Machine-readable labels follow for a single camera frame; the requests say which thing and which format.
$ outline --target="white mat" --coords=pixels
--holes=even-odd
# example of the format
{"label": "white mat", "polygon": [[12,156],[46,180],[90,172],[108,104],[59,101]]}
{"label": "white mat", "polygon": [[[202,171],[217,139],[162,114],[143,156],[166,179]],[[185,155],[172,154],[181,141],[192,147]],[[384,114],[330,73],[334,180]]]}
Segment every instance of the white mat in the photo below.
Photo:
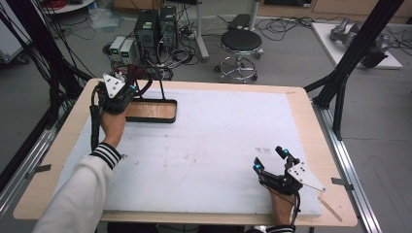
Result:
{"label": "white mat", "polygon": [[[158,98],[153,90],[146,94]],[[106,210],[270,214],[267,189],[253,170],[283,174],[277,146],[306,161],[285,94],[210,90],[166,91],[178,101],[173,124],[128,122]],[[81,155],[90,153],[90,118],[57,188]],[[320,215],[316,191],[301,189],[301,215]]]}
{"label": "white mat", "polygon": [[[324,46],[327,54],[332,59],[334,64],[339,63],[342,59],[343,54],[346,51],[346,47],[339,41],[330,40],[330,30],[335,28],[339,23],[318,23],[312,22],[312,27],[316,32],[316,35],[321,40],[322,45]],[[346,26],[346,33],[351,29],[353,24],[348,24]],[[388,51],[385,52],[385,55],[388,57],[385,58],[381,63],[379,63],[374,68],[376,69],[400,69],[402,65],[394,58]],[[358,68],[364,68],[361,64],[358,64]]]}

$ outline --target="wooden table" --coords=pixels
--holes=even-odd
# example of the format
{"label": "wooden table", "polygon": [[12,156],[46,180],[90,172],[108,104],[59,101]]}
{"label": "wooden table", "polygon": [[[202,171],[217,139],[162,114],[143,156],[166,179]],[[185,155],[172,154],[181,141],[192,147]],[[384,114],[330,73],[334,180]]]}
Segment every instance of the wooden table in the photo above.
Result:
{"label": "wooden table", "polygon": [[[14,217],[17,219],[39,219],[46,209],[59,179],[66,157],[76,144],[79,134],[89,116],[90,93],[99,80],[91,80],[67,118],[42,165],[51,164],[51,170],[34,176],[25,190]],[[286,94],[292,111],[302,148],[312,171],[326,187],[327,192],[318,192],[322,207],[321,216],[299,216],[296,225],[308,226],[354,226],[358,220],[345,187],[331,182],[340,178],[321,126],[303,88],[286,86],[241,85],[223,83],[164,83],[167,89],[201,89],[224,91],[269,92]],[[168,222],[198,224],[243,224],[271,225],[271,215],[245,214],[186,214],[186,213],[142,213],[105,211],[103,221]]]}

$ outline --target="black and white striped cuff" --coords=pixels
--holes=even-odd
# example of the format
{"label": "black and white striped cuff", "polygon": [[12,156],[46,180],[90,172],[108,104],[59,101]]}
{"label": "black and white striped cuff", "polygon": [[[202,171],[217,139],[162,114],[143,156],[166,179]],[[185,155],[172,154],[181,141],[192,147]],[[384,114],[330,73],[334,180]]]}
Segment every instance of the black and white striped cuff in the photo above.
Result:
{"label": "black and white striped cuff", "polygon": [[293,228],[290,225],[278,225],[266,229],[266,233],[292,233]]}
{"label": "black and white striped cuff", "polygon": [[103,159],[112,170],[121,160],[118,151],[107,143],[100,143],[90,155]]}

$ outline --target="gray floor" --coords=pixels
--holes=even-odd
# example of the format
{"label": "gray floor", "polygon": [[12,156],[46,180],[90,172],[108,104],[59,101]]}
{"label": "gray floor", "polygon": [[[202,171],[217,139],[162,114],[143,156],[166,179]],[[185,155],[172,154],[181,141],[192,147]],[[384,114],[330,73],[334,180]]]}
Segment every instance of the gray floor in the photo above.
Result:
{"label": "gray floor", "polygon": [[[61,18],[65,24],[88,18],[85,11],[68,14]],[[222,34],[226,28],[218,17],[205,19],[205,34]],[[92,30],[90,19],[67,26],[74,30],[67,40],[96,76],[110,71],[110,62],[102,48],[117,35],[127,35],[134,27],[135,19],[127,16],[119,28]],[[394,25],[393,31],[407,29],[406,38],[412,37],[412,28]],[[248,84],[302,86],[329,74],[334,65],[317,39],[307,28],[290,30],[282,41],[271,41],[262,36],[264,55],[254,60],[258,79]],[[57,44],[64,51],[60,41]],[[220,76],[214,66],[227,56],[219,49],[219,38],[205,37],[210,60],[173,70],[174,81],[217,83]],[[401,50],[391,49],[392,55],[403,65],[399,70],[356,69],[347,83],[342,137],[357,169],[360,181],[383,232],[412,232],[412,57]],[[0,135],[3,170],[23,140],[30,133],[48,106],[48,87],[32,63],[10,65],[0,71],[2,120]],[[309,93],[310,97],[319,90]],[[30,232],[34,221],[13,218],[14,205],[0,219],[2,232]],[[105,232],[105,223],[99,232]],[[359,223],[354,228],[317,227],[316,232],[363,232]],[[297,232],[308,232],[307,227],[298,227]]]}

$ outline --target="black stool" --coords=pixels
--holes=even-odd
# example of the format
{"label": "black stool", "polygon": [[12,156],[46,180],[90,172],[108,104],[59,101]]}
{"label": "black stool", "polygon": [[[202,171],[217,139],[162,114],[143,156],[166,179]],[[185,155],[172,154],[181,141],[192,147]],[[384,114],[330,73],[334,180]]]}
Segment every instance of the black stool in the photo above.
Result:
{"label": "black stool", "polygon": [[258,51],[261,48],[261,38],[258,34],[243,29],[229,30],[223,33],[221,46],[224,50],[234,53],[215,67],[216,72],[222,72],[221,83],[224,78],[242,80],[243,83],[246,83],[246,79],[253,81],[258,79],[255,64],[250,59],[243,57],[247,54],[255,54],[257,58],[260,57]]}

